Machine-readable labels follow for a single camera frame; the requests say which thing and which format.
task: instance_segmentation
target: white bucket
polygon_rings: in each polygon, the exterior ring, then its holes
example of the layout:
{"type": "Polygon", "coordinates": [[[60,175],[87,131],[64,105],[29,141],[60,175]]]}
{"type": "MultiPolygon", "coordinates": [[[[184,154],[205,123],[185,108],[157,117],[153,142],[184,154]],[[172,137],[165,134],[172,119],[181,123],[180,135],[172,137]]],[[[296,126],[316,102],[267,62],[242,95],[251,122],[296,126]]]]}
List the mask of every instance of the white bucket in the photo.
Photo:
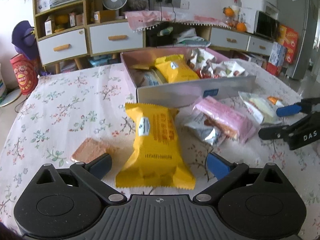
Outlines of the white bucket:
{"type": "Polygon", "coordinates": [[[4,100],[7,95],[7,88],[1,76],[1,64],[0,64],[0,103],[4,100]]]}

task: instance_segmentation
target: red canister with cartoon face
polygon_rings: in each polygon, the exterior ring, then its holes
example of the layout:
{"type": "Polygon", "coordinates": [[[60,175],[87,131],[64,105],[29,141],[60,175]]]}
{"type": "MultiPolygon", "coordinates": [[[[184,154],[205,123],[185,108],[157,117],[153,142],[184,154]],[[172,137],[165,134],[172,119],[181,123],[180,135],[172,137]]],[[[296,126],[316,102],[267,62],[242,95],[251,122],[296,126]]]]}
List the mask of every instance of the red canister with cartoon face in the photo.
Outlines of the red canister with cartoon face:
{"type": "Polygon", "coordinates": [[[14,74],[23,95],[30,94],[38,84],[36,73],[36,60],[29,60],[23,54],[10,59],[14,74]]]}

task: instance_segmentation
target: open pink box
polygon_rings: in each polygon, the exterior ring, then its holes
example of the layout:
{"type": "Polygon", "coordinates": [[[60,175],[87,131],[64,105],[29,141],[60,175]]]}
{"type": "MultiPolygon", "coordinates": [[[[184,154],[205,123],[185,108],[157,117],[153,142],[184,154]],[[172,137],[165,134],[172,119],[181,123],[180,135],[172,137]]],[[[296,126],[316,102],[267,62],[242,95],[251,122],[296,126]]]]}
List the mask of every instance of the open pink box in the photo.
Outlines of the open pink box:
{"type": "MultiPolygon", "coordinates": [[[[166,107],[183,107],[191,105],[199,97],[214,96],[216,99],[238,96],[238,91],[252,92],[256,76],[245,73],[239,77],[219,79],[199,79],[179,83],[165,83],[159,86],[137,87],[130,73],[130,66],[148,64],[158,57],[172,54],[190,54],[191,47],[178,48],[146,48],[121,53],[121,61],[127,70],[127,83],[136,91],[137,103],[156,104],[166,107]]],[[[217,63],[229,58],[206,48],[214,55],[217,63]]]]}

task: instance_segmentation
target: microwave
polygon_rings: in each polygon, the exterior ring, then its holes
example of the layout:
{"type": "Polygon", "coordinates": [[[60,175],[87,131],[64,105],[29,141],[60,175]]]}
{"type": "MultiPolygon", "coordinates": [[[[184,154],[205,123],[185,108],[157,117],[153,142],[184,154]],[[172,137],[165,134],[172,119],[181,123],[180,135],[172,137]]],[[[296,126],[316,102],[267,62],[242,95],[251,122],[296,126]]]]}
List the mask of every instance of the microwave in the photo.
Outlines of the microwave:
{"type": "Polygon", "coordinates": [[[245,23],[247,32],[275,41],[278,37],[279,21],[268,14],[251,8],[240,8],[239,22],[245,23]]]}

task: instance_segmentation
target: gray ribbed plate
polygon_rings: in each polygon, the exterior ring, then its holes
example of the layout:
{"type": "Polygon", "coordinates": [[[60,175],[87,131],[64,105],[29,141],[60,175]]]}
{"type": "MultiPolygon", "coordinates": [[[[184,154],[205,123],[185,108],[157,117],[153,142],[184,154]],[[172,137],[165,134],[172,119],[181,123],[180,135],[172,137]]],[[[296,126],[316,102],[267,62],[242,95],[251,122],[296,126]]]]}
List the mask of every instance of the gray ribbed plate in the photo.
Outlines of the gray ribbed plate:
{"type": "MultiPolygon", "coordinates": [[[[227,228],[211,207],[193,204],[187,195],[133,195],[106,209],[101,220],[68,240],[248,240],[227,228]]],[[[284,238],[298,240],[297,236],[284,238]]]]}

